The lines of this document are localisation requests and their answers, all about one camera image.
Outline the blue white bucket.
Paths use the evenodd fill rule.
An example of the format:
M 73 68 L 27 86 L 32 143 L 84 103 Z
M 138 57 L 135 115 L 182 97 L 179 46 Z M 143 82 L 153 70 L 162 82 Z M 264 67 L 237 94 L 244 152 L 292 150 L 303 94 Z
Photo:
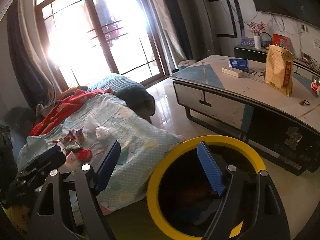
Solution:
M 197 61 L 196 60 L 185 60 L 185 61 L 181 61 L 179 64 L 178 64 L 178 70 L 181 71 L 193 64 L 195 64 Z

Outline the red picture card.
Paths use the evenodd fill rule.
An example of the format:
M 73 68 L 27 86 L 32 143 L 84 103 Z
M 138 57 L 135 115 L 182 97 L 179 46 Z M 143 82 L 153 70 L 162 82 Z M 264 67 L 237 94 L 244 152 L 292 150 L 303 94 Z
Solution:
M 291 51 L 291 40 L 289 37 L 280 35 L 280 34 L 273 34 L 273 45 L 279 46 L 284 48 L 288 51 Z

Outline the red white can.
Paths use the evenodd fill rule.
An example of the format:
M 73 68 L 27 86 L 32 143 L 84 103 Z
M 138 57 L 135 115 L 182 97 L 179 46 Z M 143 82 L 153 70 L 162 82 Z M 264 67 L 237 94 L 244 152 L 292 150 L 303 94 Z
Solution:
M 319 77 L 313 75 L 312 76 L 312 83 L 311 88 L 314 90 L 318 97 L 320 97 L 320 79 Z

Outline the dark blue sofa cushion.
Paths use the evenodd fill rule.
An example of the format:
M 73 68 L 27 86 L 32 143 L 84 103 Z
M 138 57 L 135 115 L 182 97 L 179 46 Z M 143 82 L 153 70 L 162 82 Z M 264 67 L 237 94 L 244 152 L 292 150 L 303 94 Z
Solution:
M 156 106 L 154 97 L 147 92 L 142 84 L 132 81 L 125 76 L 113 73 L 102 81 L 88 87 L 91 90 L 96 88 L 106 90 L 110 88 L 113 90 L 113 94 L 125 101 L 127 107 L 130 109 L 138 110 L 142 108 L 146 110 L 149 116 L 155 114 Z

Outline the grey standing air conditioner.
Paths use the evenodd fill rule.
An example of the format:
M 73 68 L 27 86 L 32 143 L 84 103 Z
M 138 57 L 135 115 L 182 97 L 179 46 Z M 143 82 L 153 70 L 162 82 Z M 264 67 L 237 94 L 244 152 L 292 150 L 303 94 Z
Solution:
M 208 0 L 177 0 L 187 30 L 193 59 L 220 55 L 215 17 Z

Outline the light blue cartoon blanket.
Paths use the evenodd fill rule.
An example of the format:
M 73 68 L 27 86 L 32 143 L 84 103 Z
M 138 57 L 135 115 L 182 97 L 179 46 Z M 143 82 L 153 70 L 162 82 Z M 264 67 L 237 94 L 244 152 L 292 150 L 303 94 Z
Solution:
M 98 140 L 95 135 L 84 132 L 84 121 L 88 115 L 110 129 L 106 140 Z M 92 151 L 89 164 L 103 156 L 114 141 L 119 141 L 121 146 L 120 158 L 107 188 L 97 196 L 104 215 L 141 200 L 155 167 L 183 141 L 181 136 L 159 129 L 138 116 L 123 100 L 104 93 L 89 99 L 49 133 L 28 136 L 17 158 L 18 169 L 55 146 L 53 140 L 63 138 L 70 130 L 79 129 L 85 138 L 83 148 Z

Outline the red bottle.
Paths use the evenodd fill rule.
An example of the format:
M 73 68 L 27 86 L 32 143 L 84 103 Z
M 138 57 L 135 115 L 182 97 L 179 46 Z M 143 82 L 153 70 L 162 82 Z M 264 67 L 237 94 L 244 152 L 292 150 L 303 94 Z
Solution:
M 90 149 L 77 149 L 73 152 L 80 161 L 88 162 L 92 159 L 92 151 Z

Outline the yellow rimmed trash bin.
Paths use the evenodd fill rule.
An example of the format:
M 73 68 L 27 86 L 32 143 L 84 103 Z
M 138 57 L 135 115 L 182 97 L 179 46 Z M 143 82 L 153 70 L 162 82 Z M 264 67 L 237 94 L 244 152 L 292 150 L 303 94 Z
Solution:
M 153 221 L 172 239 L 204 239 L 222 200 L 212 189 L 198 159 L 197 146 L 202 141 L 227 165 L 253 174 L 266 171 L 259 154 L 235 138 L 206 135 L 176 146 L 153 171 L 147 190 L 148 210 Z M 251 197 L 242 198 L 230 239 L 240 233 L 244 214 L 252 205 Z

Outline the white blue coffee table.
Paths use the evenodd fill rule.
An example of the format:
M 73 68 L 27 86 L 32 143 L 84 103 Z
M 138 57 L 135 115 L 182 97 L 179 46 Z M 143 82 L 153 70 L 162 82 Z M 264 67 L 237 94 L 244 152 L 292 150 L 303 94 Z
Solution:
M 249 61 L 241 77 L 226 74 L 229 58 L 211 55 L 172 75 L 187 118 L 249 144 L 260 156 L 301 175 L 319 168 L 319 97 L 293 74 L 286 96 L 265 83 L 265 64 Z

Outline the white vase red flowers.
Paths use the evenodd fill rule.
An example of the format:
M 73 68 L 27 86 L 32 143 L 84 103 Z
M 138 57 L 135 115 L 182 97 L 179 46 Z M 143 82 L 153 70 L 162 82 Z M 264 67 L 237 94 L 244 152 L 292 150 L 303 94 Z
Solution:
M 250 22 L 248 24 L 249 31 L 254 35 L 254 47 L 255 49 L 261 48 L 260 34 L 265 31 L 267 24 L 265 22 Z

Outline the red candy wrapper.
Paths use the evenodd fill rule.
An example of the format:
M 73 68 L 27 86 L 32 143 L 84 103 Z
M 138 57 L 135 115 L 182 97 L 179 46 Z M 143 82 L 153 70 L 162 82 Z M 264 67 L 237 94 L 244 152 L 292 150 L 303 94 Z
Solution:
M 82 129 L 79 129 L 77 131 L 70 130 L 63 138 L 53 140 L 53 143 L 58 145 L 62 150 L 73 151 L 82 149 L 84 141 Z

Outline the white shuttlecock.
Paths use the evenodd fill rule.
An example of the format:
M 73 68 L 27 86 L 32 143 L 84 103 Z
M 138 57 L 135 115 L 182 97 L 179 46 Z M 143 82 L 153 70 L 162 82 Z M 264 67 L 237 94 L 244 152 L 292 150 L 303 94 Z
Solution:
M 109 128 L 97 123 L 91 115 L 88 115 L 85 119 L 83 130 L 90 136 L 95 135 L 98 140 L 106 140 L 110 133 Z

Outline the gold snack bag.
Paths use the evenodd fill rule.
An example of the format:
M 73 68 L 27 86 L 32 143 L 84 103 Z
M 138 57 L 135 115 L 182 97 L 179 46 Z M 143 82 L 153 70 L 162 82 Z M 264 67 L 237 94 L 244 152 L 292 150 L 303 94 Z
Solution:
M 293 89 L 293 55 L 279 46 L 270 45 L 266 58 L 265 83 L 285 96 Z

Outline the brown framed balcony door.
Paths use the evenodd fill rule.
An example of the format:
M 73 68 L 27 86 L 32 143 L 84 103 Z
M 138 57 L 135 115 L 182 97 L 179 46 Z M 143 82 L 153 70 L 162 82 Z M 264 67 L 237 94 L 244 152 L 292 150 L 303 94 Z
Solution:
M 62 90 L 113 73 L 146 86 L 168 75 L 146 0 L 35 0 L 35 14 Z

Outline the blue tissue pack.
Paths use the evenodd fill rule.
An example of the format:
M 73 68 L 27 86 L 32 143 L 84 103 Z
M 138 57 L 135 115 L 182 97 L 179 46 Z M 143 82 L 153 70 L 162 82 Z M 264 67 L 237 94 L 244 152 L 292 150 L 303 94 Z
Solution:
M 231 68 L 242 70 L 243 72 L 249 71 L 247 59 L 229 59 L 228 64 Z

